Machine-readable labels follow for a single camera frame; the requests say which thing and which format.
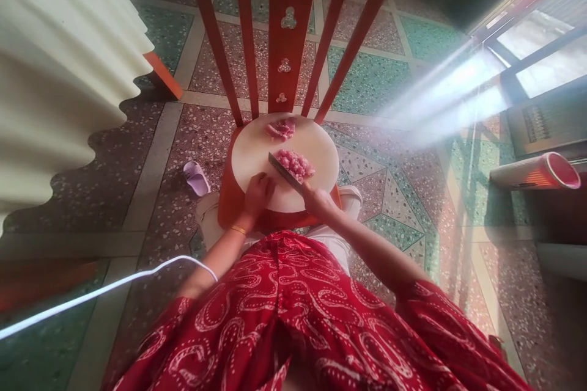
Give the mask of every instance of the raw meat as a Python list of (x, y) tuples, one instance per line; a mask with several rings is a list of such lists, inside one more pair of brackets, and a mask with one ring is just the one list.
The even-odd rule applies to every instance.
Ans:
[(304, 182), (305, 178), (312, 177), (316, 172), (308, 159), (293, 151), (279, 150), (275, 158), (300, 183)]
[(294, 135), (295, 117), (289, 117), (276, 122), (271, 122), (265, 126), (265, 131), (274, 139), (285, 142)]

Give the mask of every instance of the white cable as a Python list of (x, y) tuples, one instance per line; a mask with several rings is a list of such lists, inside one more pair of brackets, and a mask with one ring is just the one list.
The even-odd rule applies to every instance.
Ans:
[(72, 307), (75, 307), (76, 305), (81, 304), (82, 302), (86, 302), (89, 301), (90, 299), (96, 298), (96, 296), (100, 296), (103, 293), (106, 293), (108, 291), (111, 291), (112, 289), (117, 288), (118, 286), (121, 286), (123, 284), (126, 284), (127, 282), (136, 280), (137, 278), (140, 277), (144, 277), (147, 275), (152, 275), (156, 272), (158, 272), (159, 270), (163, 269), (165, 266), (170, 265), (171, 263), (177, 261), (177, 260), (189, 260), (189, 261), (193, 261), (195, 264), (197, 264), (198, 266), (206, 269), (210, 275), (212, 275), (212, 277), (214, 278), (214, 281), (218, 282), (218, 278), (215, 275), (215, 273), (205, 264), (200, 263), (197, 259), (192, 258), (192, 257), (188, 257), (187, 255), (179, 255), (178, 257), (172, 258), (170, 260), (167, 260), (166, 262), (158, 265), (155, 269), (151, 269), (148, 271), (143, 271), (143, 272), (138, 272), (136, 274), (133, 275), (129, 275), (126, 278), (123, 278), (121, 280), (115, 281), (111, 284), (108, 284), (107, 286), (101, 287), (98, 290), (95, 290), (93, 292), (90, 293), (86, 293), (85, 295), (82, 295), (78, 298), (72, 299), (71, 301), (67, 301), (61, 305), (56, 305), (55, 307), (52, 307), (49, 310), (46, 310), (44, 312), (38, 313), (34, 316), (31, 316), (30, 318), (26, 318), (23, 321), (20, 321), (16, 324), (12, 324), (9, 327), (6, 327), (5, 329), (0, 330), (0, 340), (7, 338), (8, 336), (12, 336), (14, 333), (19, 332), (20, 330), (24, 330), (25, 328), (28, 328), (38, 322), (41, 322), (47, 318), (51, 318), (51, 316), (55, 316), (58, 313), (64, 312), (65, 310), (68, 310)]

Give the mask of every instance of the hand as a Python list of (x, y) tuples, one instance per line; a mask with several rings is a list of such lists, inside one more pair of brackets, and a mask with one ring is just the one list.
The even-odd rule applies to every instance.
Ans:
[(261, 172), (251, 177), (245, 194), (244, 214), (249, 216), (253, 223), (257, 221), (261, 212), (266, 209), (274, 192), (275, 181), (267, 173)]
[(314, 189), (308, 182), (302, 185), (306, 211), (316, 217), (321, 223), (329, 224), (342, 211), (334, 204), (330, 194), (323, 189)]

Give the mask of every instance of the wrist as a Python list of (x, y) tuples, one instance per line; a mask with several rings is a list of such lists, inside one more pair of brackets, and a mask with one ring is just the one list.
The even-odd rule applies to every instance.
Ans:
[(332, 227), (336, 224), (344, 222), (345, 217), (346, 217), (346, 214), (342, 210), (332, 209), (332, 210), (330, 210), (330, 212), (328, 212), (325, 223), (328, 226)]
[(244, 229), (248, 234), (255, 228), (256, 222), (257, 217), (247, 212), (242, 212), (234, 222), (234, 225)]

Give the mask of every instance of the gold bangle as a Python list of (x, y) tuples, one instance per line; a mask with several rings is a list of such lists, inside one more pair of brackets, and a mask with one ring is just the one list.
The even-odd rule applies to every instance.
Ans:
[(240, 232), (242, 235), (246, 236), (246, 230), (242, 229), (241, 227), (238, 226), (231, 226), (232, 230), (235, 230), (237, 232)]

